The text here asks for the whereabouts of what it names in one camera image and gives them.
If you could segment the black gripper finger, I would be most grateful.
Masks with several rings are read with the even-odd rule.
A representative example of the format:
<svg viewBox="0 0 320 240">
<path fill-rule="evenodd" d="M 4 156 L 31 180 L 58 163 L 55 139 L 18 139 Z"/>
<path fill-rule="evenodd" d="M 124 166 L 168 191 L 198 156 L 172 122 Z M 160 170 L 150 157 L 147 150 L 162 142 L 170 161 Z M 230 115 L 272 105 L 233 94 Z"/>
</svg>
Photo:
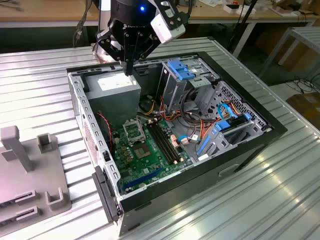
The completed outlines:
<svg viewBox="0 0 320 240">
<path fill-rule="evenodd" d="M 110 30 L 103 30 L 96 35 L 98 47 L 115 61 L 121 63 L 125 75 L 130 75 L 130 61 L 125 56 L 124 47 L 115 39 Z"/>
<path fill-rule="evenodd" d="M 133 66 L 139 59 L 145 59 L 159 44 L 159 37 L 154 31 L 131 31 L 129 74 L 133 73 Z"/>
</svg>

